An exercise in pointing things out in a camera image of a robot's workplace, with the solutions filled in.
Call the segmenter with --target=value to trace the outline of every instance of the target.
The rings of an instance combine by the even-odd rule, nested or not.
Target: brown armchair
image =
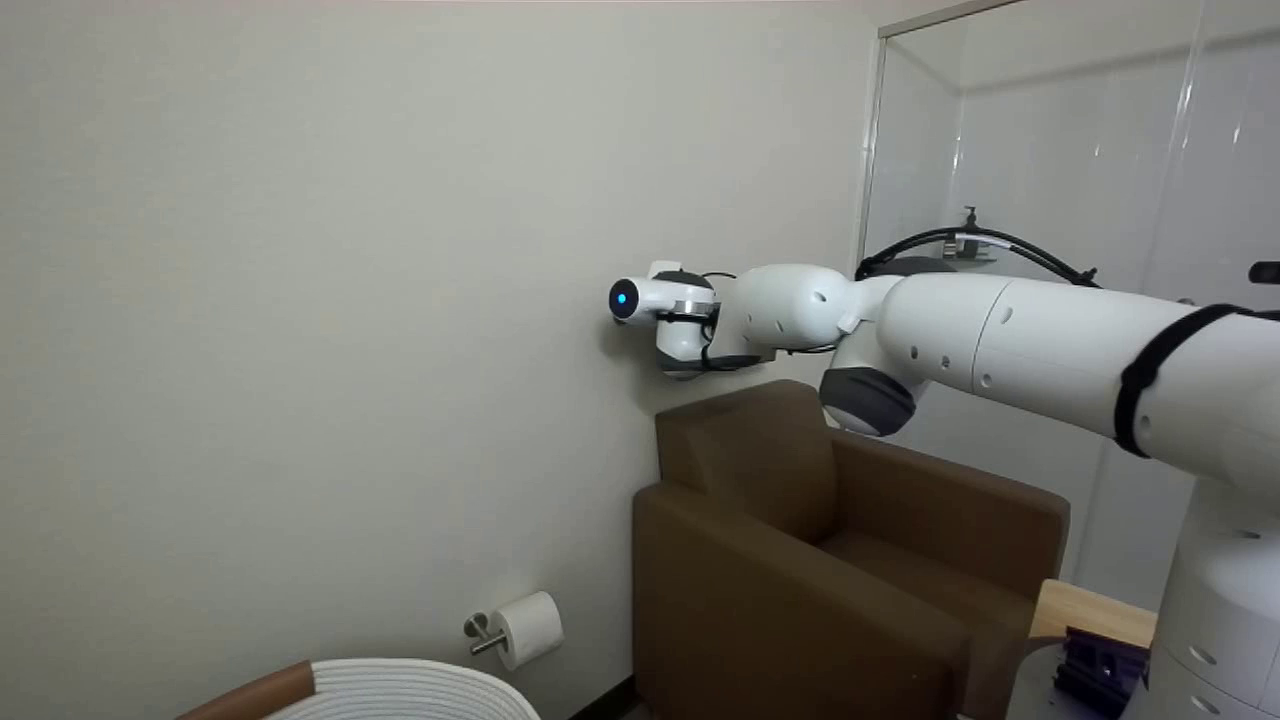
[[[656,417],[635,687],[666,720],[1004,715],[1070,505],[828,431],[807,383]]]

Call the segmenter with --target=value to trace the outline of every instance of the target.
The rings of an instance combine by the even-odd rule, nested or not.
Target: armchair backrest
[[[775,381],[656,417],[660,474],[781,530],[826,538],[837,522],[837,456],[807,383]]]

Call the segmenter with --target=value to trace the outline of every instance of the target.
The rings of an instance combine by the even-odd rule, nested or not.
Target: toilet paper roll
[[[566,641],[559,606],[550,590],[498,606],[493,619],[509,636],[498,654],[514,670]]]

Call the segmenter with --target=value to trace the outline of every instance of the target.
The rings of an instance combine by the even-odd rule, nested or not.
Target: armchair armrest
[[[954,715],[966,626],[752,515],[656,482],[634,515],[635,684],[671,720]]]
[[[1059,572],[1070,501],[933,459],[910,449],[834,436],[842,473],[842,522],[891,538],[1024,601]]]

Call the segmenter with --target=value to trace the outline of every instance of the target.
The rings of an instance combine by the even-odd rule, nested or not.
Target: robotic arm
[[[671,377],[834,353],[822,396],[854,431],[891,436],[924,383],[950,383],[1280,506],[1280,323],[1251,311],[1014,276],[850,281],[807,263],[752,268],[730,286],[691,273],[620,281],[610,307],[660,323]]]

